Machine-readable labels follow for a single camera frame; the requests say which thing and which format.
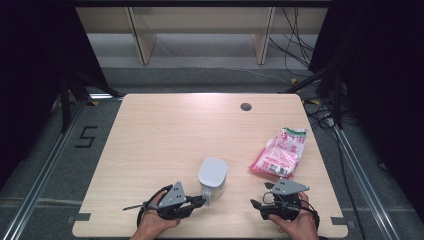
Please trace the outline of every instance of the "snack package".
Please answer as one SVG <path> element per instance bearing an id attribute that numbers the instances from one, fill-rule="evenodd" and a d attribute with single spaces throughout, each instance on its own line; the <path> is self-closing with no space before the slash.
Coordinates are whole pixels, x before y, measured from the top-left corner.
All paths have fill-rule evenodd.
<path id="1" fill-rule="evenodd" d="M 292 178 L 305 148 L 306 129 L 283 128 L 270 139 L 249 169 L 277 177 Z"/>

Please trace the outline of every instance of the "wooden table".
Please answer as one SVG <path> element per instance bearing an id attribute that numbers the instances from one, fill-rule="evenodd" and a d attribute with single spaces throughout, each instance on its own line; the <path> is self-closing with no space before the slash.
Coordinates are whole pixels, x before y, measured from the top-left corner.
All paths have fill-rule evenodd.
<path id="1" fill-rule="evenodd" d="M 240 105 L 249 103 L 250 111 Z M 300 98 L 294 94 L 129 94 L 122 102 L 76 221 L 78 237 L 129 237 L 138 209 L 161 187 L 181 181 L 186 195 L 201 195 L 198 179 L 205 158 L 226 161 L 223 194 L 210 207 L 195 209 L 162 238 L 281 238 L 262 220 L 250 199 L 261 201 L 264 182 L 277 178 L 252 173 L 251 165 L 279 129 L 307 128 L 294 181 L 310 186 L 310 203 L 321 217 L 319 234 L 345 237 L 343 217 Z"/>

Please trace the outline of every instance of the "gray floor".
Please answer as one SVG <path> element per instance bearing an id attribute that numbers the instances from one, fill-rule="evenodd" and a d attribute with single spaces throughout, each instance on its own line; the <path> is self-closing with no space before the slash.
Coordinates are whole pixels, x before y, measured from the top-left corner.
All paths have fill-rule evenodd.
<path id="1" fill-rule="evenodd" d="M 287 45 L 284 37 L 272 37 L 279 45 Z M 303 79 L 295 74 L 311 74 L 295 59 L 286 59 L 273 44 L 269 45 L 265 65 L 258 65 L 251 38 L 247 35 L 159 35 L 153 56 L 146 66 L 139 64 L 130 35 L 90 35 L 90 39 L 110 86 L 124 93 L 275 93 L 290 87 L 291 79 Z M 304 36 L 304 40 L 313 45 L 316 36 Z M 298 48 L 291 51 L 300 56 Z M 314 97 L 318 84 L 311 84 L 298 94 L 303 99 Z M 104 101 L 82 109 L 20 239 L 77 239 L 72 235 L 72 217 L 79 211 L 119 106 L 119 101 Z M 308 113 L 316 112 L 319 107 L 305 105 Z M 424 239 L 423 223 L 396 181 L 377 166 L 379 156 L 367 141 L 366 133 L 351 116 L 343 119 L 343 131 L 388 212 L 399 239 Z M 313 124 L 316 120 L 311 117 L 310 121 Z M 95 140 L 90 148 L 76 148 L 89 143 L 87 139 L 80 139 L 87 126 L 96 126 L 86 131 L 86 135 L 94 136 Z M 32 154 L 20 163 L 0 192 L 0 233 L 4 234 L 30 192 L 59 138 L 60 129 L 61 113 L 57 107 L 33 146 Z M 314 135 L 345 219 L 351 226 L 345 239 L 362 239 L 360 224 L 367 239 L 385 239 L 354 175 L 344 162 L 353 202 L 349 197 L 333 132 L 315 127 Z"/>

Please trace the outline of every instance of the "hand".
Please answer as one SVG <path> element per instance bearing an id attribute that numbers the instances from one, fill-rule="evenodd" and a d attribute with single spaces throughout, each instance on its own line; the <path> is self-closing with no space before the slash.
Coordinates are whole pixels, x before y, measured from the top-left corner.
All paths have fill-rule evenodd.
<path id="1" fill-rule="evenodd" d="M 166 192 L 159 194 L 153 202 L 157 204 L 159 199 Z M 153 240 L 157 238 L 163 231 L 178 226 L 180 219 L 165 220 L 156 213 L 155 210 L 148 210 L 144 213 L 137 231 L 130 240 Z"/>
<path id="2" fill-rule="evenodd" d="M 309 197 L 303 192 L 300 192 L 299 196 L 302 199 L 302 207 L 309 208 L 306 203 L 309 202 Z M 286 232 L 293 240 L 319 239 L 314 217 L 312 216 L 312 213 L 306 210 L 301 209 L 297 218 L 291 222 L 288 222 L 274 214 L 270 214 L 268 218 L 280 227 L 278 229 L 279 232 Z"/>

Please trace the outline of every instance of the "gray carpet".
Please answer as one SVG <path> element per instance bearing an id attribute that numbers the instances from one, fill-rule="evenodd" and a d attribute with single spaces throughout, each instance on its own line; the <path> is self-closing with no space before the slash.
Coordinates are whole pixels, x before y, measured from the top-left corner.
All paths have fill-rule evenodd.
<path id="1" fill-rule="evenodd" d="M 160 92 L 259 92 L 275 93 L 284 91 L 290 85 L 293 73 L 286 70 L 252 70 L 249 73 L 228 69 L 104 69 L 110 86 L 122 93 Z M 308 71 L 296 74 L 310 75 Z M 317 83 L 302 89 L 298 94 L 303 99 L 315 96 Z M 89 88 L 90 92 L 99 92 Z M 86 106 L 80 115 L 59 162 L 46 185 L 31 218 L 20 239 L 76 239 L 72 235 L 72 222 L 81 205 L 97 161 L 103 150 L 113 124 L 119 101 L 100 102 L 97 106 Z M 319 105 L 306 104 L 307 112 L 317 111 Z M 350 116 L 345 120 L 344 132 L 357 154 L 367 176 L 392 218 L 401 239 L 424 239 L 424 226 L 419 220 L 401 189 L 391 175 L 377 166 L 378 153 L 366 134 Z M 85 127 L 85 135 L 95 137 L 91 147 L 88 139 L 80 139 Z M 3 234 L 13 218 L 22 199 L 26 196 L 46 161 L 61 128 L 60 108 L 57 108 L 46 123 L 27 159 L 21 162 L 5 187 L 0 192 L 0 233 Z M 341 162 L 334 134 L 329 129 L 314 128 L 314 134 L 323 156 L 336 196 L 346 220 L 354 223 L 345 239 L 362 239 L 359 223 L 362 224 L 367 239 L 384 239 L 379 227 L 364 200 L 349 167 L 346 165 L 346 179 L 351 189 L 353 202 L 359 212 L 356 218 L 352 201 L 343 182 Z"/>

